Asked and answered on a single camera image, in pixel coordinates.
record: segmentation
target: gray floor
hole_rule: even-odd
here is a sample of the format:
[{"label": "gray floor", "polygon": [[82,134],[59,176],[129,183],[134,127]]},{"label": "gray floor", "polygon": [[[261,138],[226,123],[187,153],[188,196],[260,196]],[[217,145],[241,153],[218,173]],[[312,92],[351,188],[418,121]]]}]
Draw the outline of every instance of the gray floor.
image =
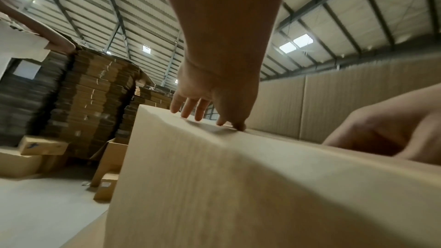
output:
[{"label": "gray floor", "polygon": [[0,247],[59,248],[108,209],[83,186],[93,170],[69,168],[47,177],[0,178]]}]

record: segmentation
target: white paper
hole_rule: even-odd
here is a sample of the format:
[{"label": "white paper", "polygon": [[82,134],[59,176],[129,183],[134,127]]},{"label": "white paper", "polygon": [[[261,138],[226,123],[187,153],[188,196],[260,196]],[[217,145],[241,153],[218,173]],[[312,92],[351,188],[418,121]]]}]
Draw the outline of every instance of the white paper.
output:
[{"label": "white paper", "polygon": [[27,79],[34,79],[35,75],[38,73],[38,70],[40,70],[40,65],[22,60],[20,61],[20,64],[17,66],[17,69],[14,71],[14,75],[27,78]]}]

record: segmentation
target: window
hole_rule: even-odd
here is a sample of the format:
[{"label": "window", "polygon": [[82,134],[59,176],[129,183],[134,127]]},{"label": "window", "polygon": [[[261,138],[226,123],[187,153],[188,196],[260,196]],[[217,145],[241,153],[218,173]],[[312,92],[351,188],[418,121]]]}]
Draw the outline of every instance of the window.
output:
[{"label": "window", "polygon": [[279,49],[281,49],[284,53],[289,53],[296,50],[297,48],[291,42],[288,42],[280,46]]},{"label": "window", "polygon": [[150,54],[150,52],[152,51],[152,49],[150,49],[148,46],[146,46],[146,45],[143,45],[142,46],[142,51],[143,52],[146,52],[146,53],[148,53],[148,54]]},{"label": "window", "polygon": [[304,47],[306,45],[314,43],[314,40],[309,37],[308,34],[302,35],[297,39],[293,40],[294,44],[296,44],[299,48]]}]

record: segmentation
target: small cardboard box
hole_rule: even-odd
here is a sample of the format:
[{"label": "small cardboard box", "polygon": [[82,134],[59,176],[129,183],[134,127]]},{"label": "small cardboard box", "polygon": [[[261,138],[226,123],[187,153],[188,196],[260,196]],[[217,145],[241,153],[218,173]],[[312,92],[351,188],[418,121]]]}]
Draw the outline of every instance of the small cardboard box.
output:
[{"label": "small cardboard box", "polygon": [[0,176],[21,178],[38,173],[42,155],[21,155],[13,147],[0,147]]},{"label": "small cardboard box", "polygon": [[94,200],[97,201],[110,201],[113,196],[113,191],[115,191],[116,183],[118,182],[119,173],[118,172],[108,172],[102,179],[98,186],[98,190],[94,196]]},{"label": "small cardboard box", "polygon": [[119,172],[124,162],[127,145],[116,143],[115,139],[108,141],[91,159],[99,159],[100,164],[90,183],[91,187],[98,187],[103,176],[108,172]]},{"label": "small cardboard box", "polygon": [[18,145],[21,155],[63,155],[69,143],[55,139],[24,136]]}]

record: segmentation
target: ceiling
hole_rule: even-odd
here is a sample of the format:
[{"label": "ceiling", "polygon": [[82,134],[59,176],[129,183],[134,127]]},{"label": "ceiling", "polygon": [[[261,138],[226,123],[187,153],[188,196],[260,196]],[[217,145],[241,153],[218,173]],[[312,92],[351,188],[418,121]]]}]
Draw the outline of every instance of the ceiling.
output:
[{"label": "ceiling", "polygon": [[[112,55],[129,54],[156,84],[176,89],[185,42],[167,0],[11,3],[85,46],[102,51],[111,42],[107,51]],[[440,7],[441,0],[283,0],[260,77],[276,79],[329,63],[357,62],[379,50],[394,52],[421,36],[436,42]],[[312,38],[310,44],[289,53],[279,49],[305,34]],[[150,54],[143,52],[144,45]]]}]

